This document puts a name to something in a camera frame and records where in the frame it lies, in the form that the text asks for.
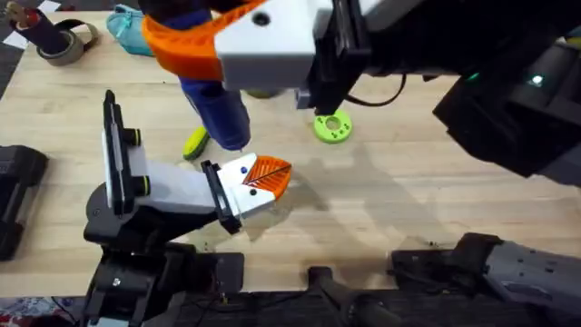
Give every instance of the screw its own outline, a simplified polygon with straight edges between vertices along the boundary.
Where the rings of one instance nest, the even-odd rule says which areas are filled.
[[[271,18],[264,13],[256,13],[252,17],[252,22],[258,26],[266,26],[271,23]]]

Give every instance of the green disc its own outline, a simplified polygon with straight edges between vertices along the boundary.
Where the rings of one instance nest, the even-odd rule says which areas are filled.
[[[337,110],[334,115],[315,117],[313,127],[317,137],[328,144],[337,144],[347,140],[353,130],[351,119],[342,110]]]

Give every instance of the green ring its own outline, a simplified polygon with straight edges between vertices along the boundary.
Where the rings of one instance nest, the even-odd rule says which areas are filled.
[[[336,120],[337,124],[339,124],[339,128],[331,130],[327,127],[327,122],[329,120]],[[353,131],[353,123],[351,122],[349,115],[342,110],[337,110],[333,115],[315,117],[313,127],[317,137],[319,137],[322,142],[328,144],[344,142],[349,138],[349,135],[351,135],[351,132]]]

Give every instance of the black cable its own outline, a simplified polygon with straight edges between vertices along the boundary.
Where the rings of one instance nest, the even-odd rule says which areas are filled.
[[[64,313],[66,313],[69,318],[71,319],[71,322],[73,323],[74,326],[76,326],[76,324],[78,323],[78,321],[74,318],[73,314],[71,312],[69,312],[68,310],[66,310],[63,305],[61,303],[59,303],[56,298],[54,296],[51,296],[51,300],[53,300],[54,304],[56,304],[56,306],[61,309]]]
[[[200,319],[198,319],[198,322],[195,324],[195,327],[200,327],[200,325],[202,324],[203,321],[203,317],[206,316],[206,313],[208,313],[208,311],[210,310],[210,308],[212,307],[212,305],[216,302],[216,300],[218,300],[220,298],[220,295],[217,294],[216,296],[214,296],[214,298],[210,301],[210,303],[208,303],[208,305],[202,309],[202,313],[200,313]]]
[[[257,311],[266,309],[266,308],[270,308],[272,306],[281,304],[281,303],[285,303],[288,301],[292,301],[292,300],[296,300],[299,299],[300,297],[306,295],[309,291],[305,291],[305,292],[300,292],[298,294],[293,294],[293,295],[289,295],[285,298],[279,299],[279,300],[275,300],[272,302],[268,302],[265,303],[263,305],[259,305],[258,308],[256,309]],[[250,311],[250,309],[248,308],[241,308],[241,309],[230,309],[230,310],[220,310],[220,309],[215,309],[215,308],[211,308],[211,305],[208,305],[206,307],[202,307],[198,302],[192,302],[193,305],[195,305],[196,307],[198,307],[199,309],[205,310],[205,311],[211,311],[211,312],[217,312],[217,313],[237,313],[237,312],[248,312]]]
[[[363,100],[361,100],[361,99],[359,99],[351,94],[347,94],[347,96],[345,96],[345,100],[351,102],[352,104],[358,104],[358,105],[369,106],[369,107],[381,107],[384,105],[388,105],[388,104],[391,104],[392,102],[396,101],[396,99],[399,97],[399,95],[401,94],[403,89],[406,87],[407,81],[408,81],[408,75],[402,74],[401,75],[401,84],[399,85],[399,89],[396,92],[396,94],[393,95],[389,100],[384,101],[382,103],[369,103],[369,102],[363,101]]]

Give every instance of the orange bracket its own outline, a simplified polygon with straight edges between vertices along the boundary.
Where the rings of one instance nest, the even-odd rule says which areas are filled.
[[[244,184],[270,191],[275,200],[279,200],[291,180],[291,167],[290,163],[279,158],[259,155]]]
[[[143,19],[143,37],[164,69],[182,77],[221,81],[222,64],[216,55],[214,36],[266,0],[249,0],[228,13],[189,30],[173,30],[150,16]]]

